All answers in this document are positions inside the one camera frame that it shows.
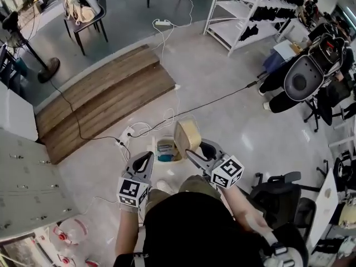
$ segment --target shelf rack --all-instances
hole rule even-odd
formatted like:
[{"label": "shelf rack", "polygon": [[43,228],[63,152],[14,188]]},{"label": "shelf rack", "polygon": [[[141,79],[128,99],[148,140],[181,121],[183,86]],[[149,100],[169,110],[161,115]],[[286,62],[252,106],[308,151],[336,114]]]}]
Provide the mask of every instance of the shelf rack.
[{"label": "shelf rack", "polygon": [[[215,8],[219,6],[228,11],[234,18],[212,18]],[[212,35],[218,42],[229,50],[230,56],[237,48],[250,43],[273,36],[278,33],[273,24],[286,23],[287,19],[276,18],[273,21],[250,21],[258,7],[272,7],[297,9],[297,5],[286,3],[281,0],[240,0],[240,1],[218,1],[213,0],[209,16],[204,28],[204,34]],[[245,32],[247,26],[257,25],[259,33],[250,36],[244,41],[240,37]]]}]

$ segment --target red cap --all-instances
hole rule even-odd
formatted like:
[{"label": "red cap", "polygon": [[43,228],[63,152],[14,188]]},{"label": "red cap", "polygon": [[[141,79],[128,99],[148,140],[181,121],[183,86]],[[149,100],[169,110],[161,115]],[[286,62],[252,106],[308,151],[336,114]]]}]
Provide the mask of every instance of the red cap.
[{"label": "red cap", "polygon": [[66,234],[58,234],[58,238],[59,238],[60,240],[66,240],[68,237],[67,237]]}]

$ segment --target white marker cube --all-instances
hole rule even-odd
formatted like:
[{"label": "white marker cube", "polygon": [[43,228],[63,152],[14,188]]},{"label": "white marker cube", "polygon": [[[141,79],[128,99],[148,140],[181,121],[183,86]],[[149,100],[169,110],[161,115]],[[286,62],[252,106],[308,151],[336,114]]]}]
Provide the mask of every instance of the white marker cube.
[{"label": "white marker cube", "polygon": [[223,188],[230,188],[240,180],[244,169],[244,165],[232,155],[212,171],[211,182]]},{"label": "white marker cube", "polygon": [[147,183],[122,177],[118,179],[116,195],[118,201],[122,204],[139,207],[148,193],[149,184]]}]

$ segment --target power plug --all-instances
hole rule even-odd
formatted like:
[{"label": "power plug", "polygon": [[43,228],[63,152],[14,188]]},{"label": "power plug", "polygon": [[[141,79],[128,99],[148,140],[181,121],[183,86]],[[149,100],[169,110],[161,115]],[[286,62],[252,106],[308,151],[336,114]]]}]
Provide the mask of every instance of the power plug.
[{"label": "power plug", "polygon": [[171,25],[171,22],[170,22],[170,21],[167,21],[167,20],[164,20],[164,21],[157,20],[157,21],[155,22],[155,25],[156,25],[156,26],[170,26],[170,25]]},{"label": "power plug", "polygon": [[127,146],[128,144],[128,138],[129,136],[127,134],[131,134],[133,135],[135,133],[135,130],[127,127],[125,128],[125,130],[122,132],[121,136],[120,136],[120,142],[122,142],[125,146]]}]

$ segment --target shoe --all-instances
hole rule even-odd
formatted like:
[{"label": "shoe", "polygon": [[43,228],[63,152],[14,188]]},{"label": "shoe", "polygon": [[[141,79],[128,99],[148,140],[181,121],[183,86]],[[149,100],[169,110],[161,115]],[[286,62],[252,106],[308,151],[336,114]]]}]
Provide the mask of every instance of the shoe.
[{"label": "shoe", "polygon": [[260,91],[260,89],[258,89],[258,94],[259,95],[261,95],[261,96],[265,96],[265,93],[262,93],[261,91]]},{"label": "shoe", "polygon": [[263,103],[263,109],[272,112],[271,108],[269,107],[269,102],[264,102],[264,103]]},{"label": "shoe", "polygon": [[171,188],[170,185],[168,185],[168,183],[165,180],[158,180],[155,186],[157,187],[157,189],[166,192],[170,195],[175,194],[174,190]]}]

